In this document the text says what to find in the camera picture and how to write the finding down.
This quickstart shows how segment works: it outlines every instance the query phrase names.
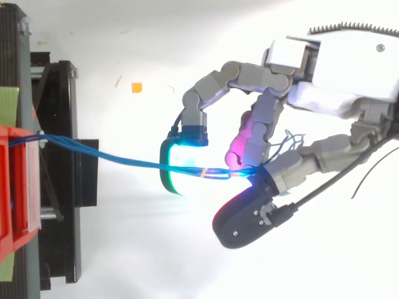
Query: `orange speck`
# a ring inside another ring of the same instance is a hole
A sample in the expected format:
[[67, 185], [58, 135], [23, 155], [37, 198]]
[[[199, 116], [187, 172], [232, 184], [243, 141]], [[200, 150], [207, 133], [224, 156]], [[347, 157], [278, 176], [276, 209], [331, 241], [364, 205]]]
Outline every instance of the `orange speck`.
[[143, 90], [143, 84], [141, 83], [132, 83], [132, 92], [139, 93]]

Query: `cable connector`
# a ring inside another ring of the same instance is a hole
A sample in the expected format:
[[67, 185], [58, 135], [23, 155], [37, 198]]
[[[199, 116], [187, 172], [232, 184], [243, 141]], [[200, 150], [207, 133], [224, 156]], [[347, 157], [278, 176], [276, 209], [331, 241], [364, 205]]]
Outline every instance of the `cable connector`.
[[269, 218], [270, 222], [274, 227], [278, 227], [281, 224], [285, 223], [294, 215], [295, 212], [298, 211], [298, 208], [294, 203], [279, 207], [274, 209], [270, 213], [267, 213], [267, 218]]

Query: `thin wire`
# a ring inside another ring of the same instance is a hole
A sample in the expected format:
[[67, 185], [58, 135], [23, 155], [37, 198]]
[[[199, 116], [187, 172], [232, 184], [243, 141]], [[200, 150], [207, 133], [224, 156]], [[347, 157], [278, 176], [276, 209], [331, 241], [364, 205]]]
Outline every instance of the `thin wire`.
[[[277, 151], [274, 153], [274, 155], [268, 161], [271, 161], [272, 159], [274, 159], [275, 156], [277, 156], [280, 153], [282, 147], [284, 146], [284, 144], [287, 141], [293, 139], [294, 142], [297, 142], [295, 140], [295, 136], [296, 135], [292, 135], [291, 138], [288, 138], [288, 136], [286, 138], [284, 138], [283, 142], [279, 145], [279, 148], [277, 149]], [[128, 166], [136, 166], [136, 167], [142, 167], [142, 168], [158, 168], [160, 170], [173, 171], [176, 173], [182, 173], [182, 174], [187, 174], [190, 176], [197, 176], [197, 177], [201, 177], [201, 174], [203, 172], [203, 168], [198, 168], [198, 167], [171, 166], [171, 165], [167, 165], [167, 164], [151, 163], [151, 162], [146, 162], [146, 161], [140, 161], [140, 160], [127, 159], [127, 158], [122, 158], [122, 157], [118, 157], [118, 156], [113, 156], [111, 154], [103, 153], [103, 152], [93, 149], [89, 146], [83, 145], [82, 143], [79, 143], [79, 142], [72, 140], [65, 136], [31, 135], [31, 136], [26, 136], [26, 137], [19, 138], [17, 140], [10, 141], [9, 147], [22, 145], [27, 142], [40, 141], [40, 140], [48, 140], [51, 143], [54, 143], [62, 148], [67, 149], [67, 150], [76, 151], [76, 152], [83, 153], [83, 154], [89, 154], [91, 156], [107, 159], [109, 161], [128, 165]], [[208, 175], [208, 176], [203, 176], [203, 177], [207, 178], [207, 179], [229, 179], [229, 174], [239, 174], [242, 176], [250, 176], [250, 175], [256, 174], [258, 169], [259, 169], [258, 167], [248, 168], [248, 169], [240, 169], [240, 170], [229, 170], [229, 169], [223, 169], [223, 168], [209, 168], [209, 169], [207, 169], [206, 173], [211, 174], [211, 176]]]
[[392, 137], [386, 137], [376, 143], [374, 146], [370, 147], [368, 150], [366, 150], [363, 154], [361, 154], [354, 162], [350, 163], [349, 166], [347, 166], [344, 170], [339, 172], [336, 176], [334, 176], [332, 179], [328, 180], [326, 183], [318, 187], [317, 189], [313, 190], [311, 193], [306, 195], [304, 198], [302, 198], [300, 201], [295, 203], [295, 207], [299, 208], [303, 206], [305, 203], [309, 202], [311, 199], [315, 198], [318, 196], [320, 193], [334, 185], [337, 181], [342, 179], [344, 176], [346, 176], [349, 172], [351, 172], [353, 169], [355, 169], [360, 163], [362, 163], [367, 157], [369, 157], [372, 153], [374, 153], [376, 150], [387, 144]]
[[375, 164], [373, 165], [373, 167], [370, 168], [369, 171], [367, 171], [366, 175], [363, 177], [363, 179], [360, 181], [359, 185], [357, 186], [357, 188], [356, 188], [355, 192], [353, 193], [351, 199], [355, 198], [355, 196], [356, 196], [357, 192], [359, 191], [360, 187], [362, 186], [363, 182], [366, 180], [367, 176], [373, 171], [373, 169], [374, 169], [378, 164], [380, 164], [387, 156], [389, 156], [390, 154], [392, 154], [394, 151], [397, 151], [397, 150], [399, 150], [399, 148], [395, 148], [395, 149], [391, 150], [391, 151], [390, 151], [389, 153], [387, 153], [384, 157], [382, 157], [381, 159], [379, 159], [378, 162], [375, 163]]

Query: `metal rod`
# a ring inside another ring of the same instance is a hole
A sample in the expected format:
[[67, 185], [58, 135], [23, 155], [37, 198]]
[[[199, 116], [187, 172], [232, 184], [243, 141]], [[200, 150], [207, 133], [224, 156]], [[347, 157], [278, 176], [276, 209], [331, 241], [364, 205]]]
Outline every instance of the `metal rod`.
[[44, 67], [31, 67], [31, 79], [38, 79], [42, 77]]
[[57, 216], [52, 207], [42, 207], [40, 209], [40, 219], [41, 220], [57, 219]]

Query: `black cable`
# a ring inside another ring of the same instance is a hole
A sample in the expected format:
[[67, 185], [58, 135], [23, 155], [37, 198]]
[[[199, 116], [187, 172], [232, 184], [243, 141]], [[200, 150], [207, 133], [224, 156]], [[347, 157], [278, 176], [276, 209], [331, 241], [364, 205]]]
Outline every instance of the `black cable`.
[[344, 176], [346, 176], [349, 172], [354, 170], [358, 165], [360, 165], [367, 157], [371, 156], [376, 150], [380, 149], [383, 145], [387, 144], [392, 138], [392, 137], [386, 137], [376, 143], [374, 146], [370, 147], [368, 150], [366, 150], [363, 154], [361, 154], [354, 162], [349, 164], [344, 170], [339, 172], [336, 176], [334, 176], [332, 179], [328, 180], [326, 183], [306, 195], [304, 198], [302, 198], [300, 201], [295, 203], [295, 208], [298, 209], [299, 207], [303, 206], [305, 203], [309, 202], [311, 199], [315, 198], [318, 196], [320, 193], [334, 185], [337, 181], [342, 179]]
[[180, 112], [180, 114], [177, 116], [177, 118], [175, 120], [175, 123], [170, 128], [170, 131], [168, 133], [168, 138], [176, 137], [178, 135], [178, 133], [179, 133], [179, 123], [181, 121], [181, 114], [182, 113], [183, 113], [183, 111]]
[[382, 157], [381, 159], [378, 160], [377, 163], [374, 164], [373, 167], [370, 168], [370, 170], [366, 173], [366, 175], [364, 176], [364, 178], [360, 181], [359, 185], [357, 186], [355, 192], [353, 193], [351, 199], [355, 198], [357, 191], [359, 191], [360, 187], [362, 186], [363, 182], [366, 180], [367, 176], [373, 171], [373, 169], [380, 164], [387, 156], [389, 156], [390, 154], [392, 154], [394, 151], [399, 150], [399, 148], [395, 148], [393, 150], [391, 150], [389, 153], [387, 153], [384, 157]]
[[176, 118], [176, 120], [175, 120], [175, 123], [173, 124], [173, 128], [177, 128], [178, 126], [179, 126], [179, 123], [180, 123], [180, 121], [181, 121], [181, 114], [183, 113], [183, 111], [182, 112], [180, 112], [180, 114], [177, 116], [177, 118]]

